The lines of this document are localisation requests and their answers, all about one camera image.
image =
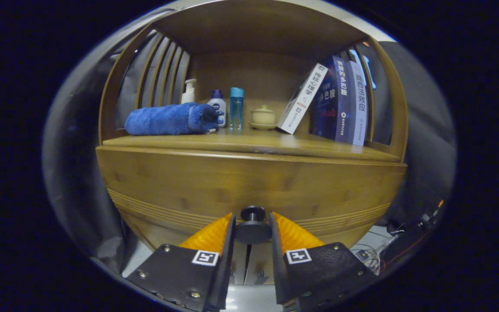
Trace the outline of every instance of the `blue bottle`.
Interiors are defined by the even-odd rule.
[[[230,88],[230,129],[242,129],[242,109],[244,106],[244,90],[241,88]]]

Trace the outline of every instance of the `rolled towel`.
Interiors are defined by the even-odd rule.
[[[133,136],[201,134],[218,130],[218,114],[207,104],[184,103],[145,107],[130,113],[124,124]]]

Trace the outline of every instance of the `dark blue book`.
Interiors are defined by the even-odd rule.
[[[333,56],[323,62],[328,72],[315,95],[315,105],[311,113],[311,134],[330,140],[346,142],[345,125],[340,123],[340,106],[347,105],[348,86],[344,60]]]

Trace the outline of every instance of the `shelf board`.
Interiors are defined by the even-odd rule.
[[[370,147],[334,142],[312,134],[293,136],[276,130],[246,129],[231,131],[220,129],[212,134],[190,134],[186,136],[122,136],[103,141],[103,146],[399,161],[396,156]]]

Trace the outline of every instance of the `white bottle with blue cap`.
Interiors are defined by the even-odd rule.
[[[222,93],[219,89],[211,91],[211,101],[207,103],[218,113],[218,126],[226,126],[226,102],[222,99]]]

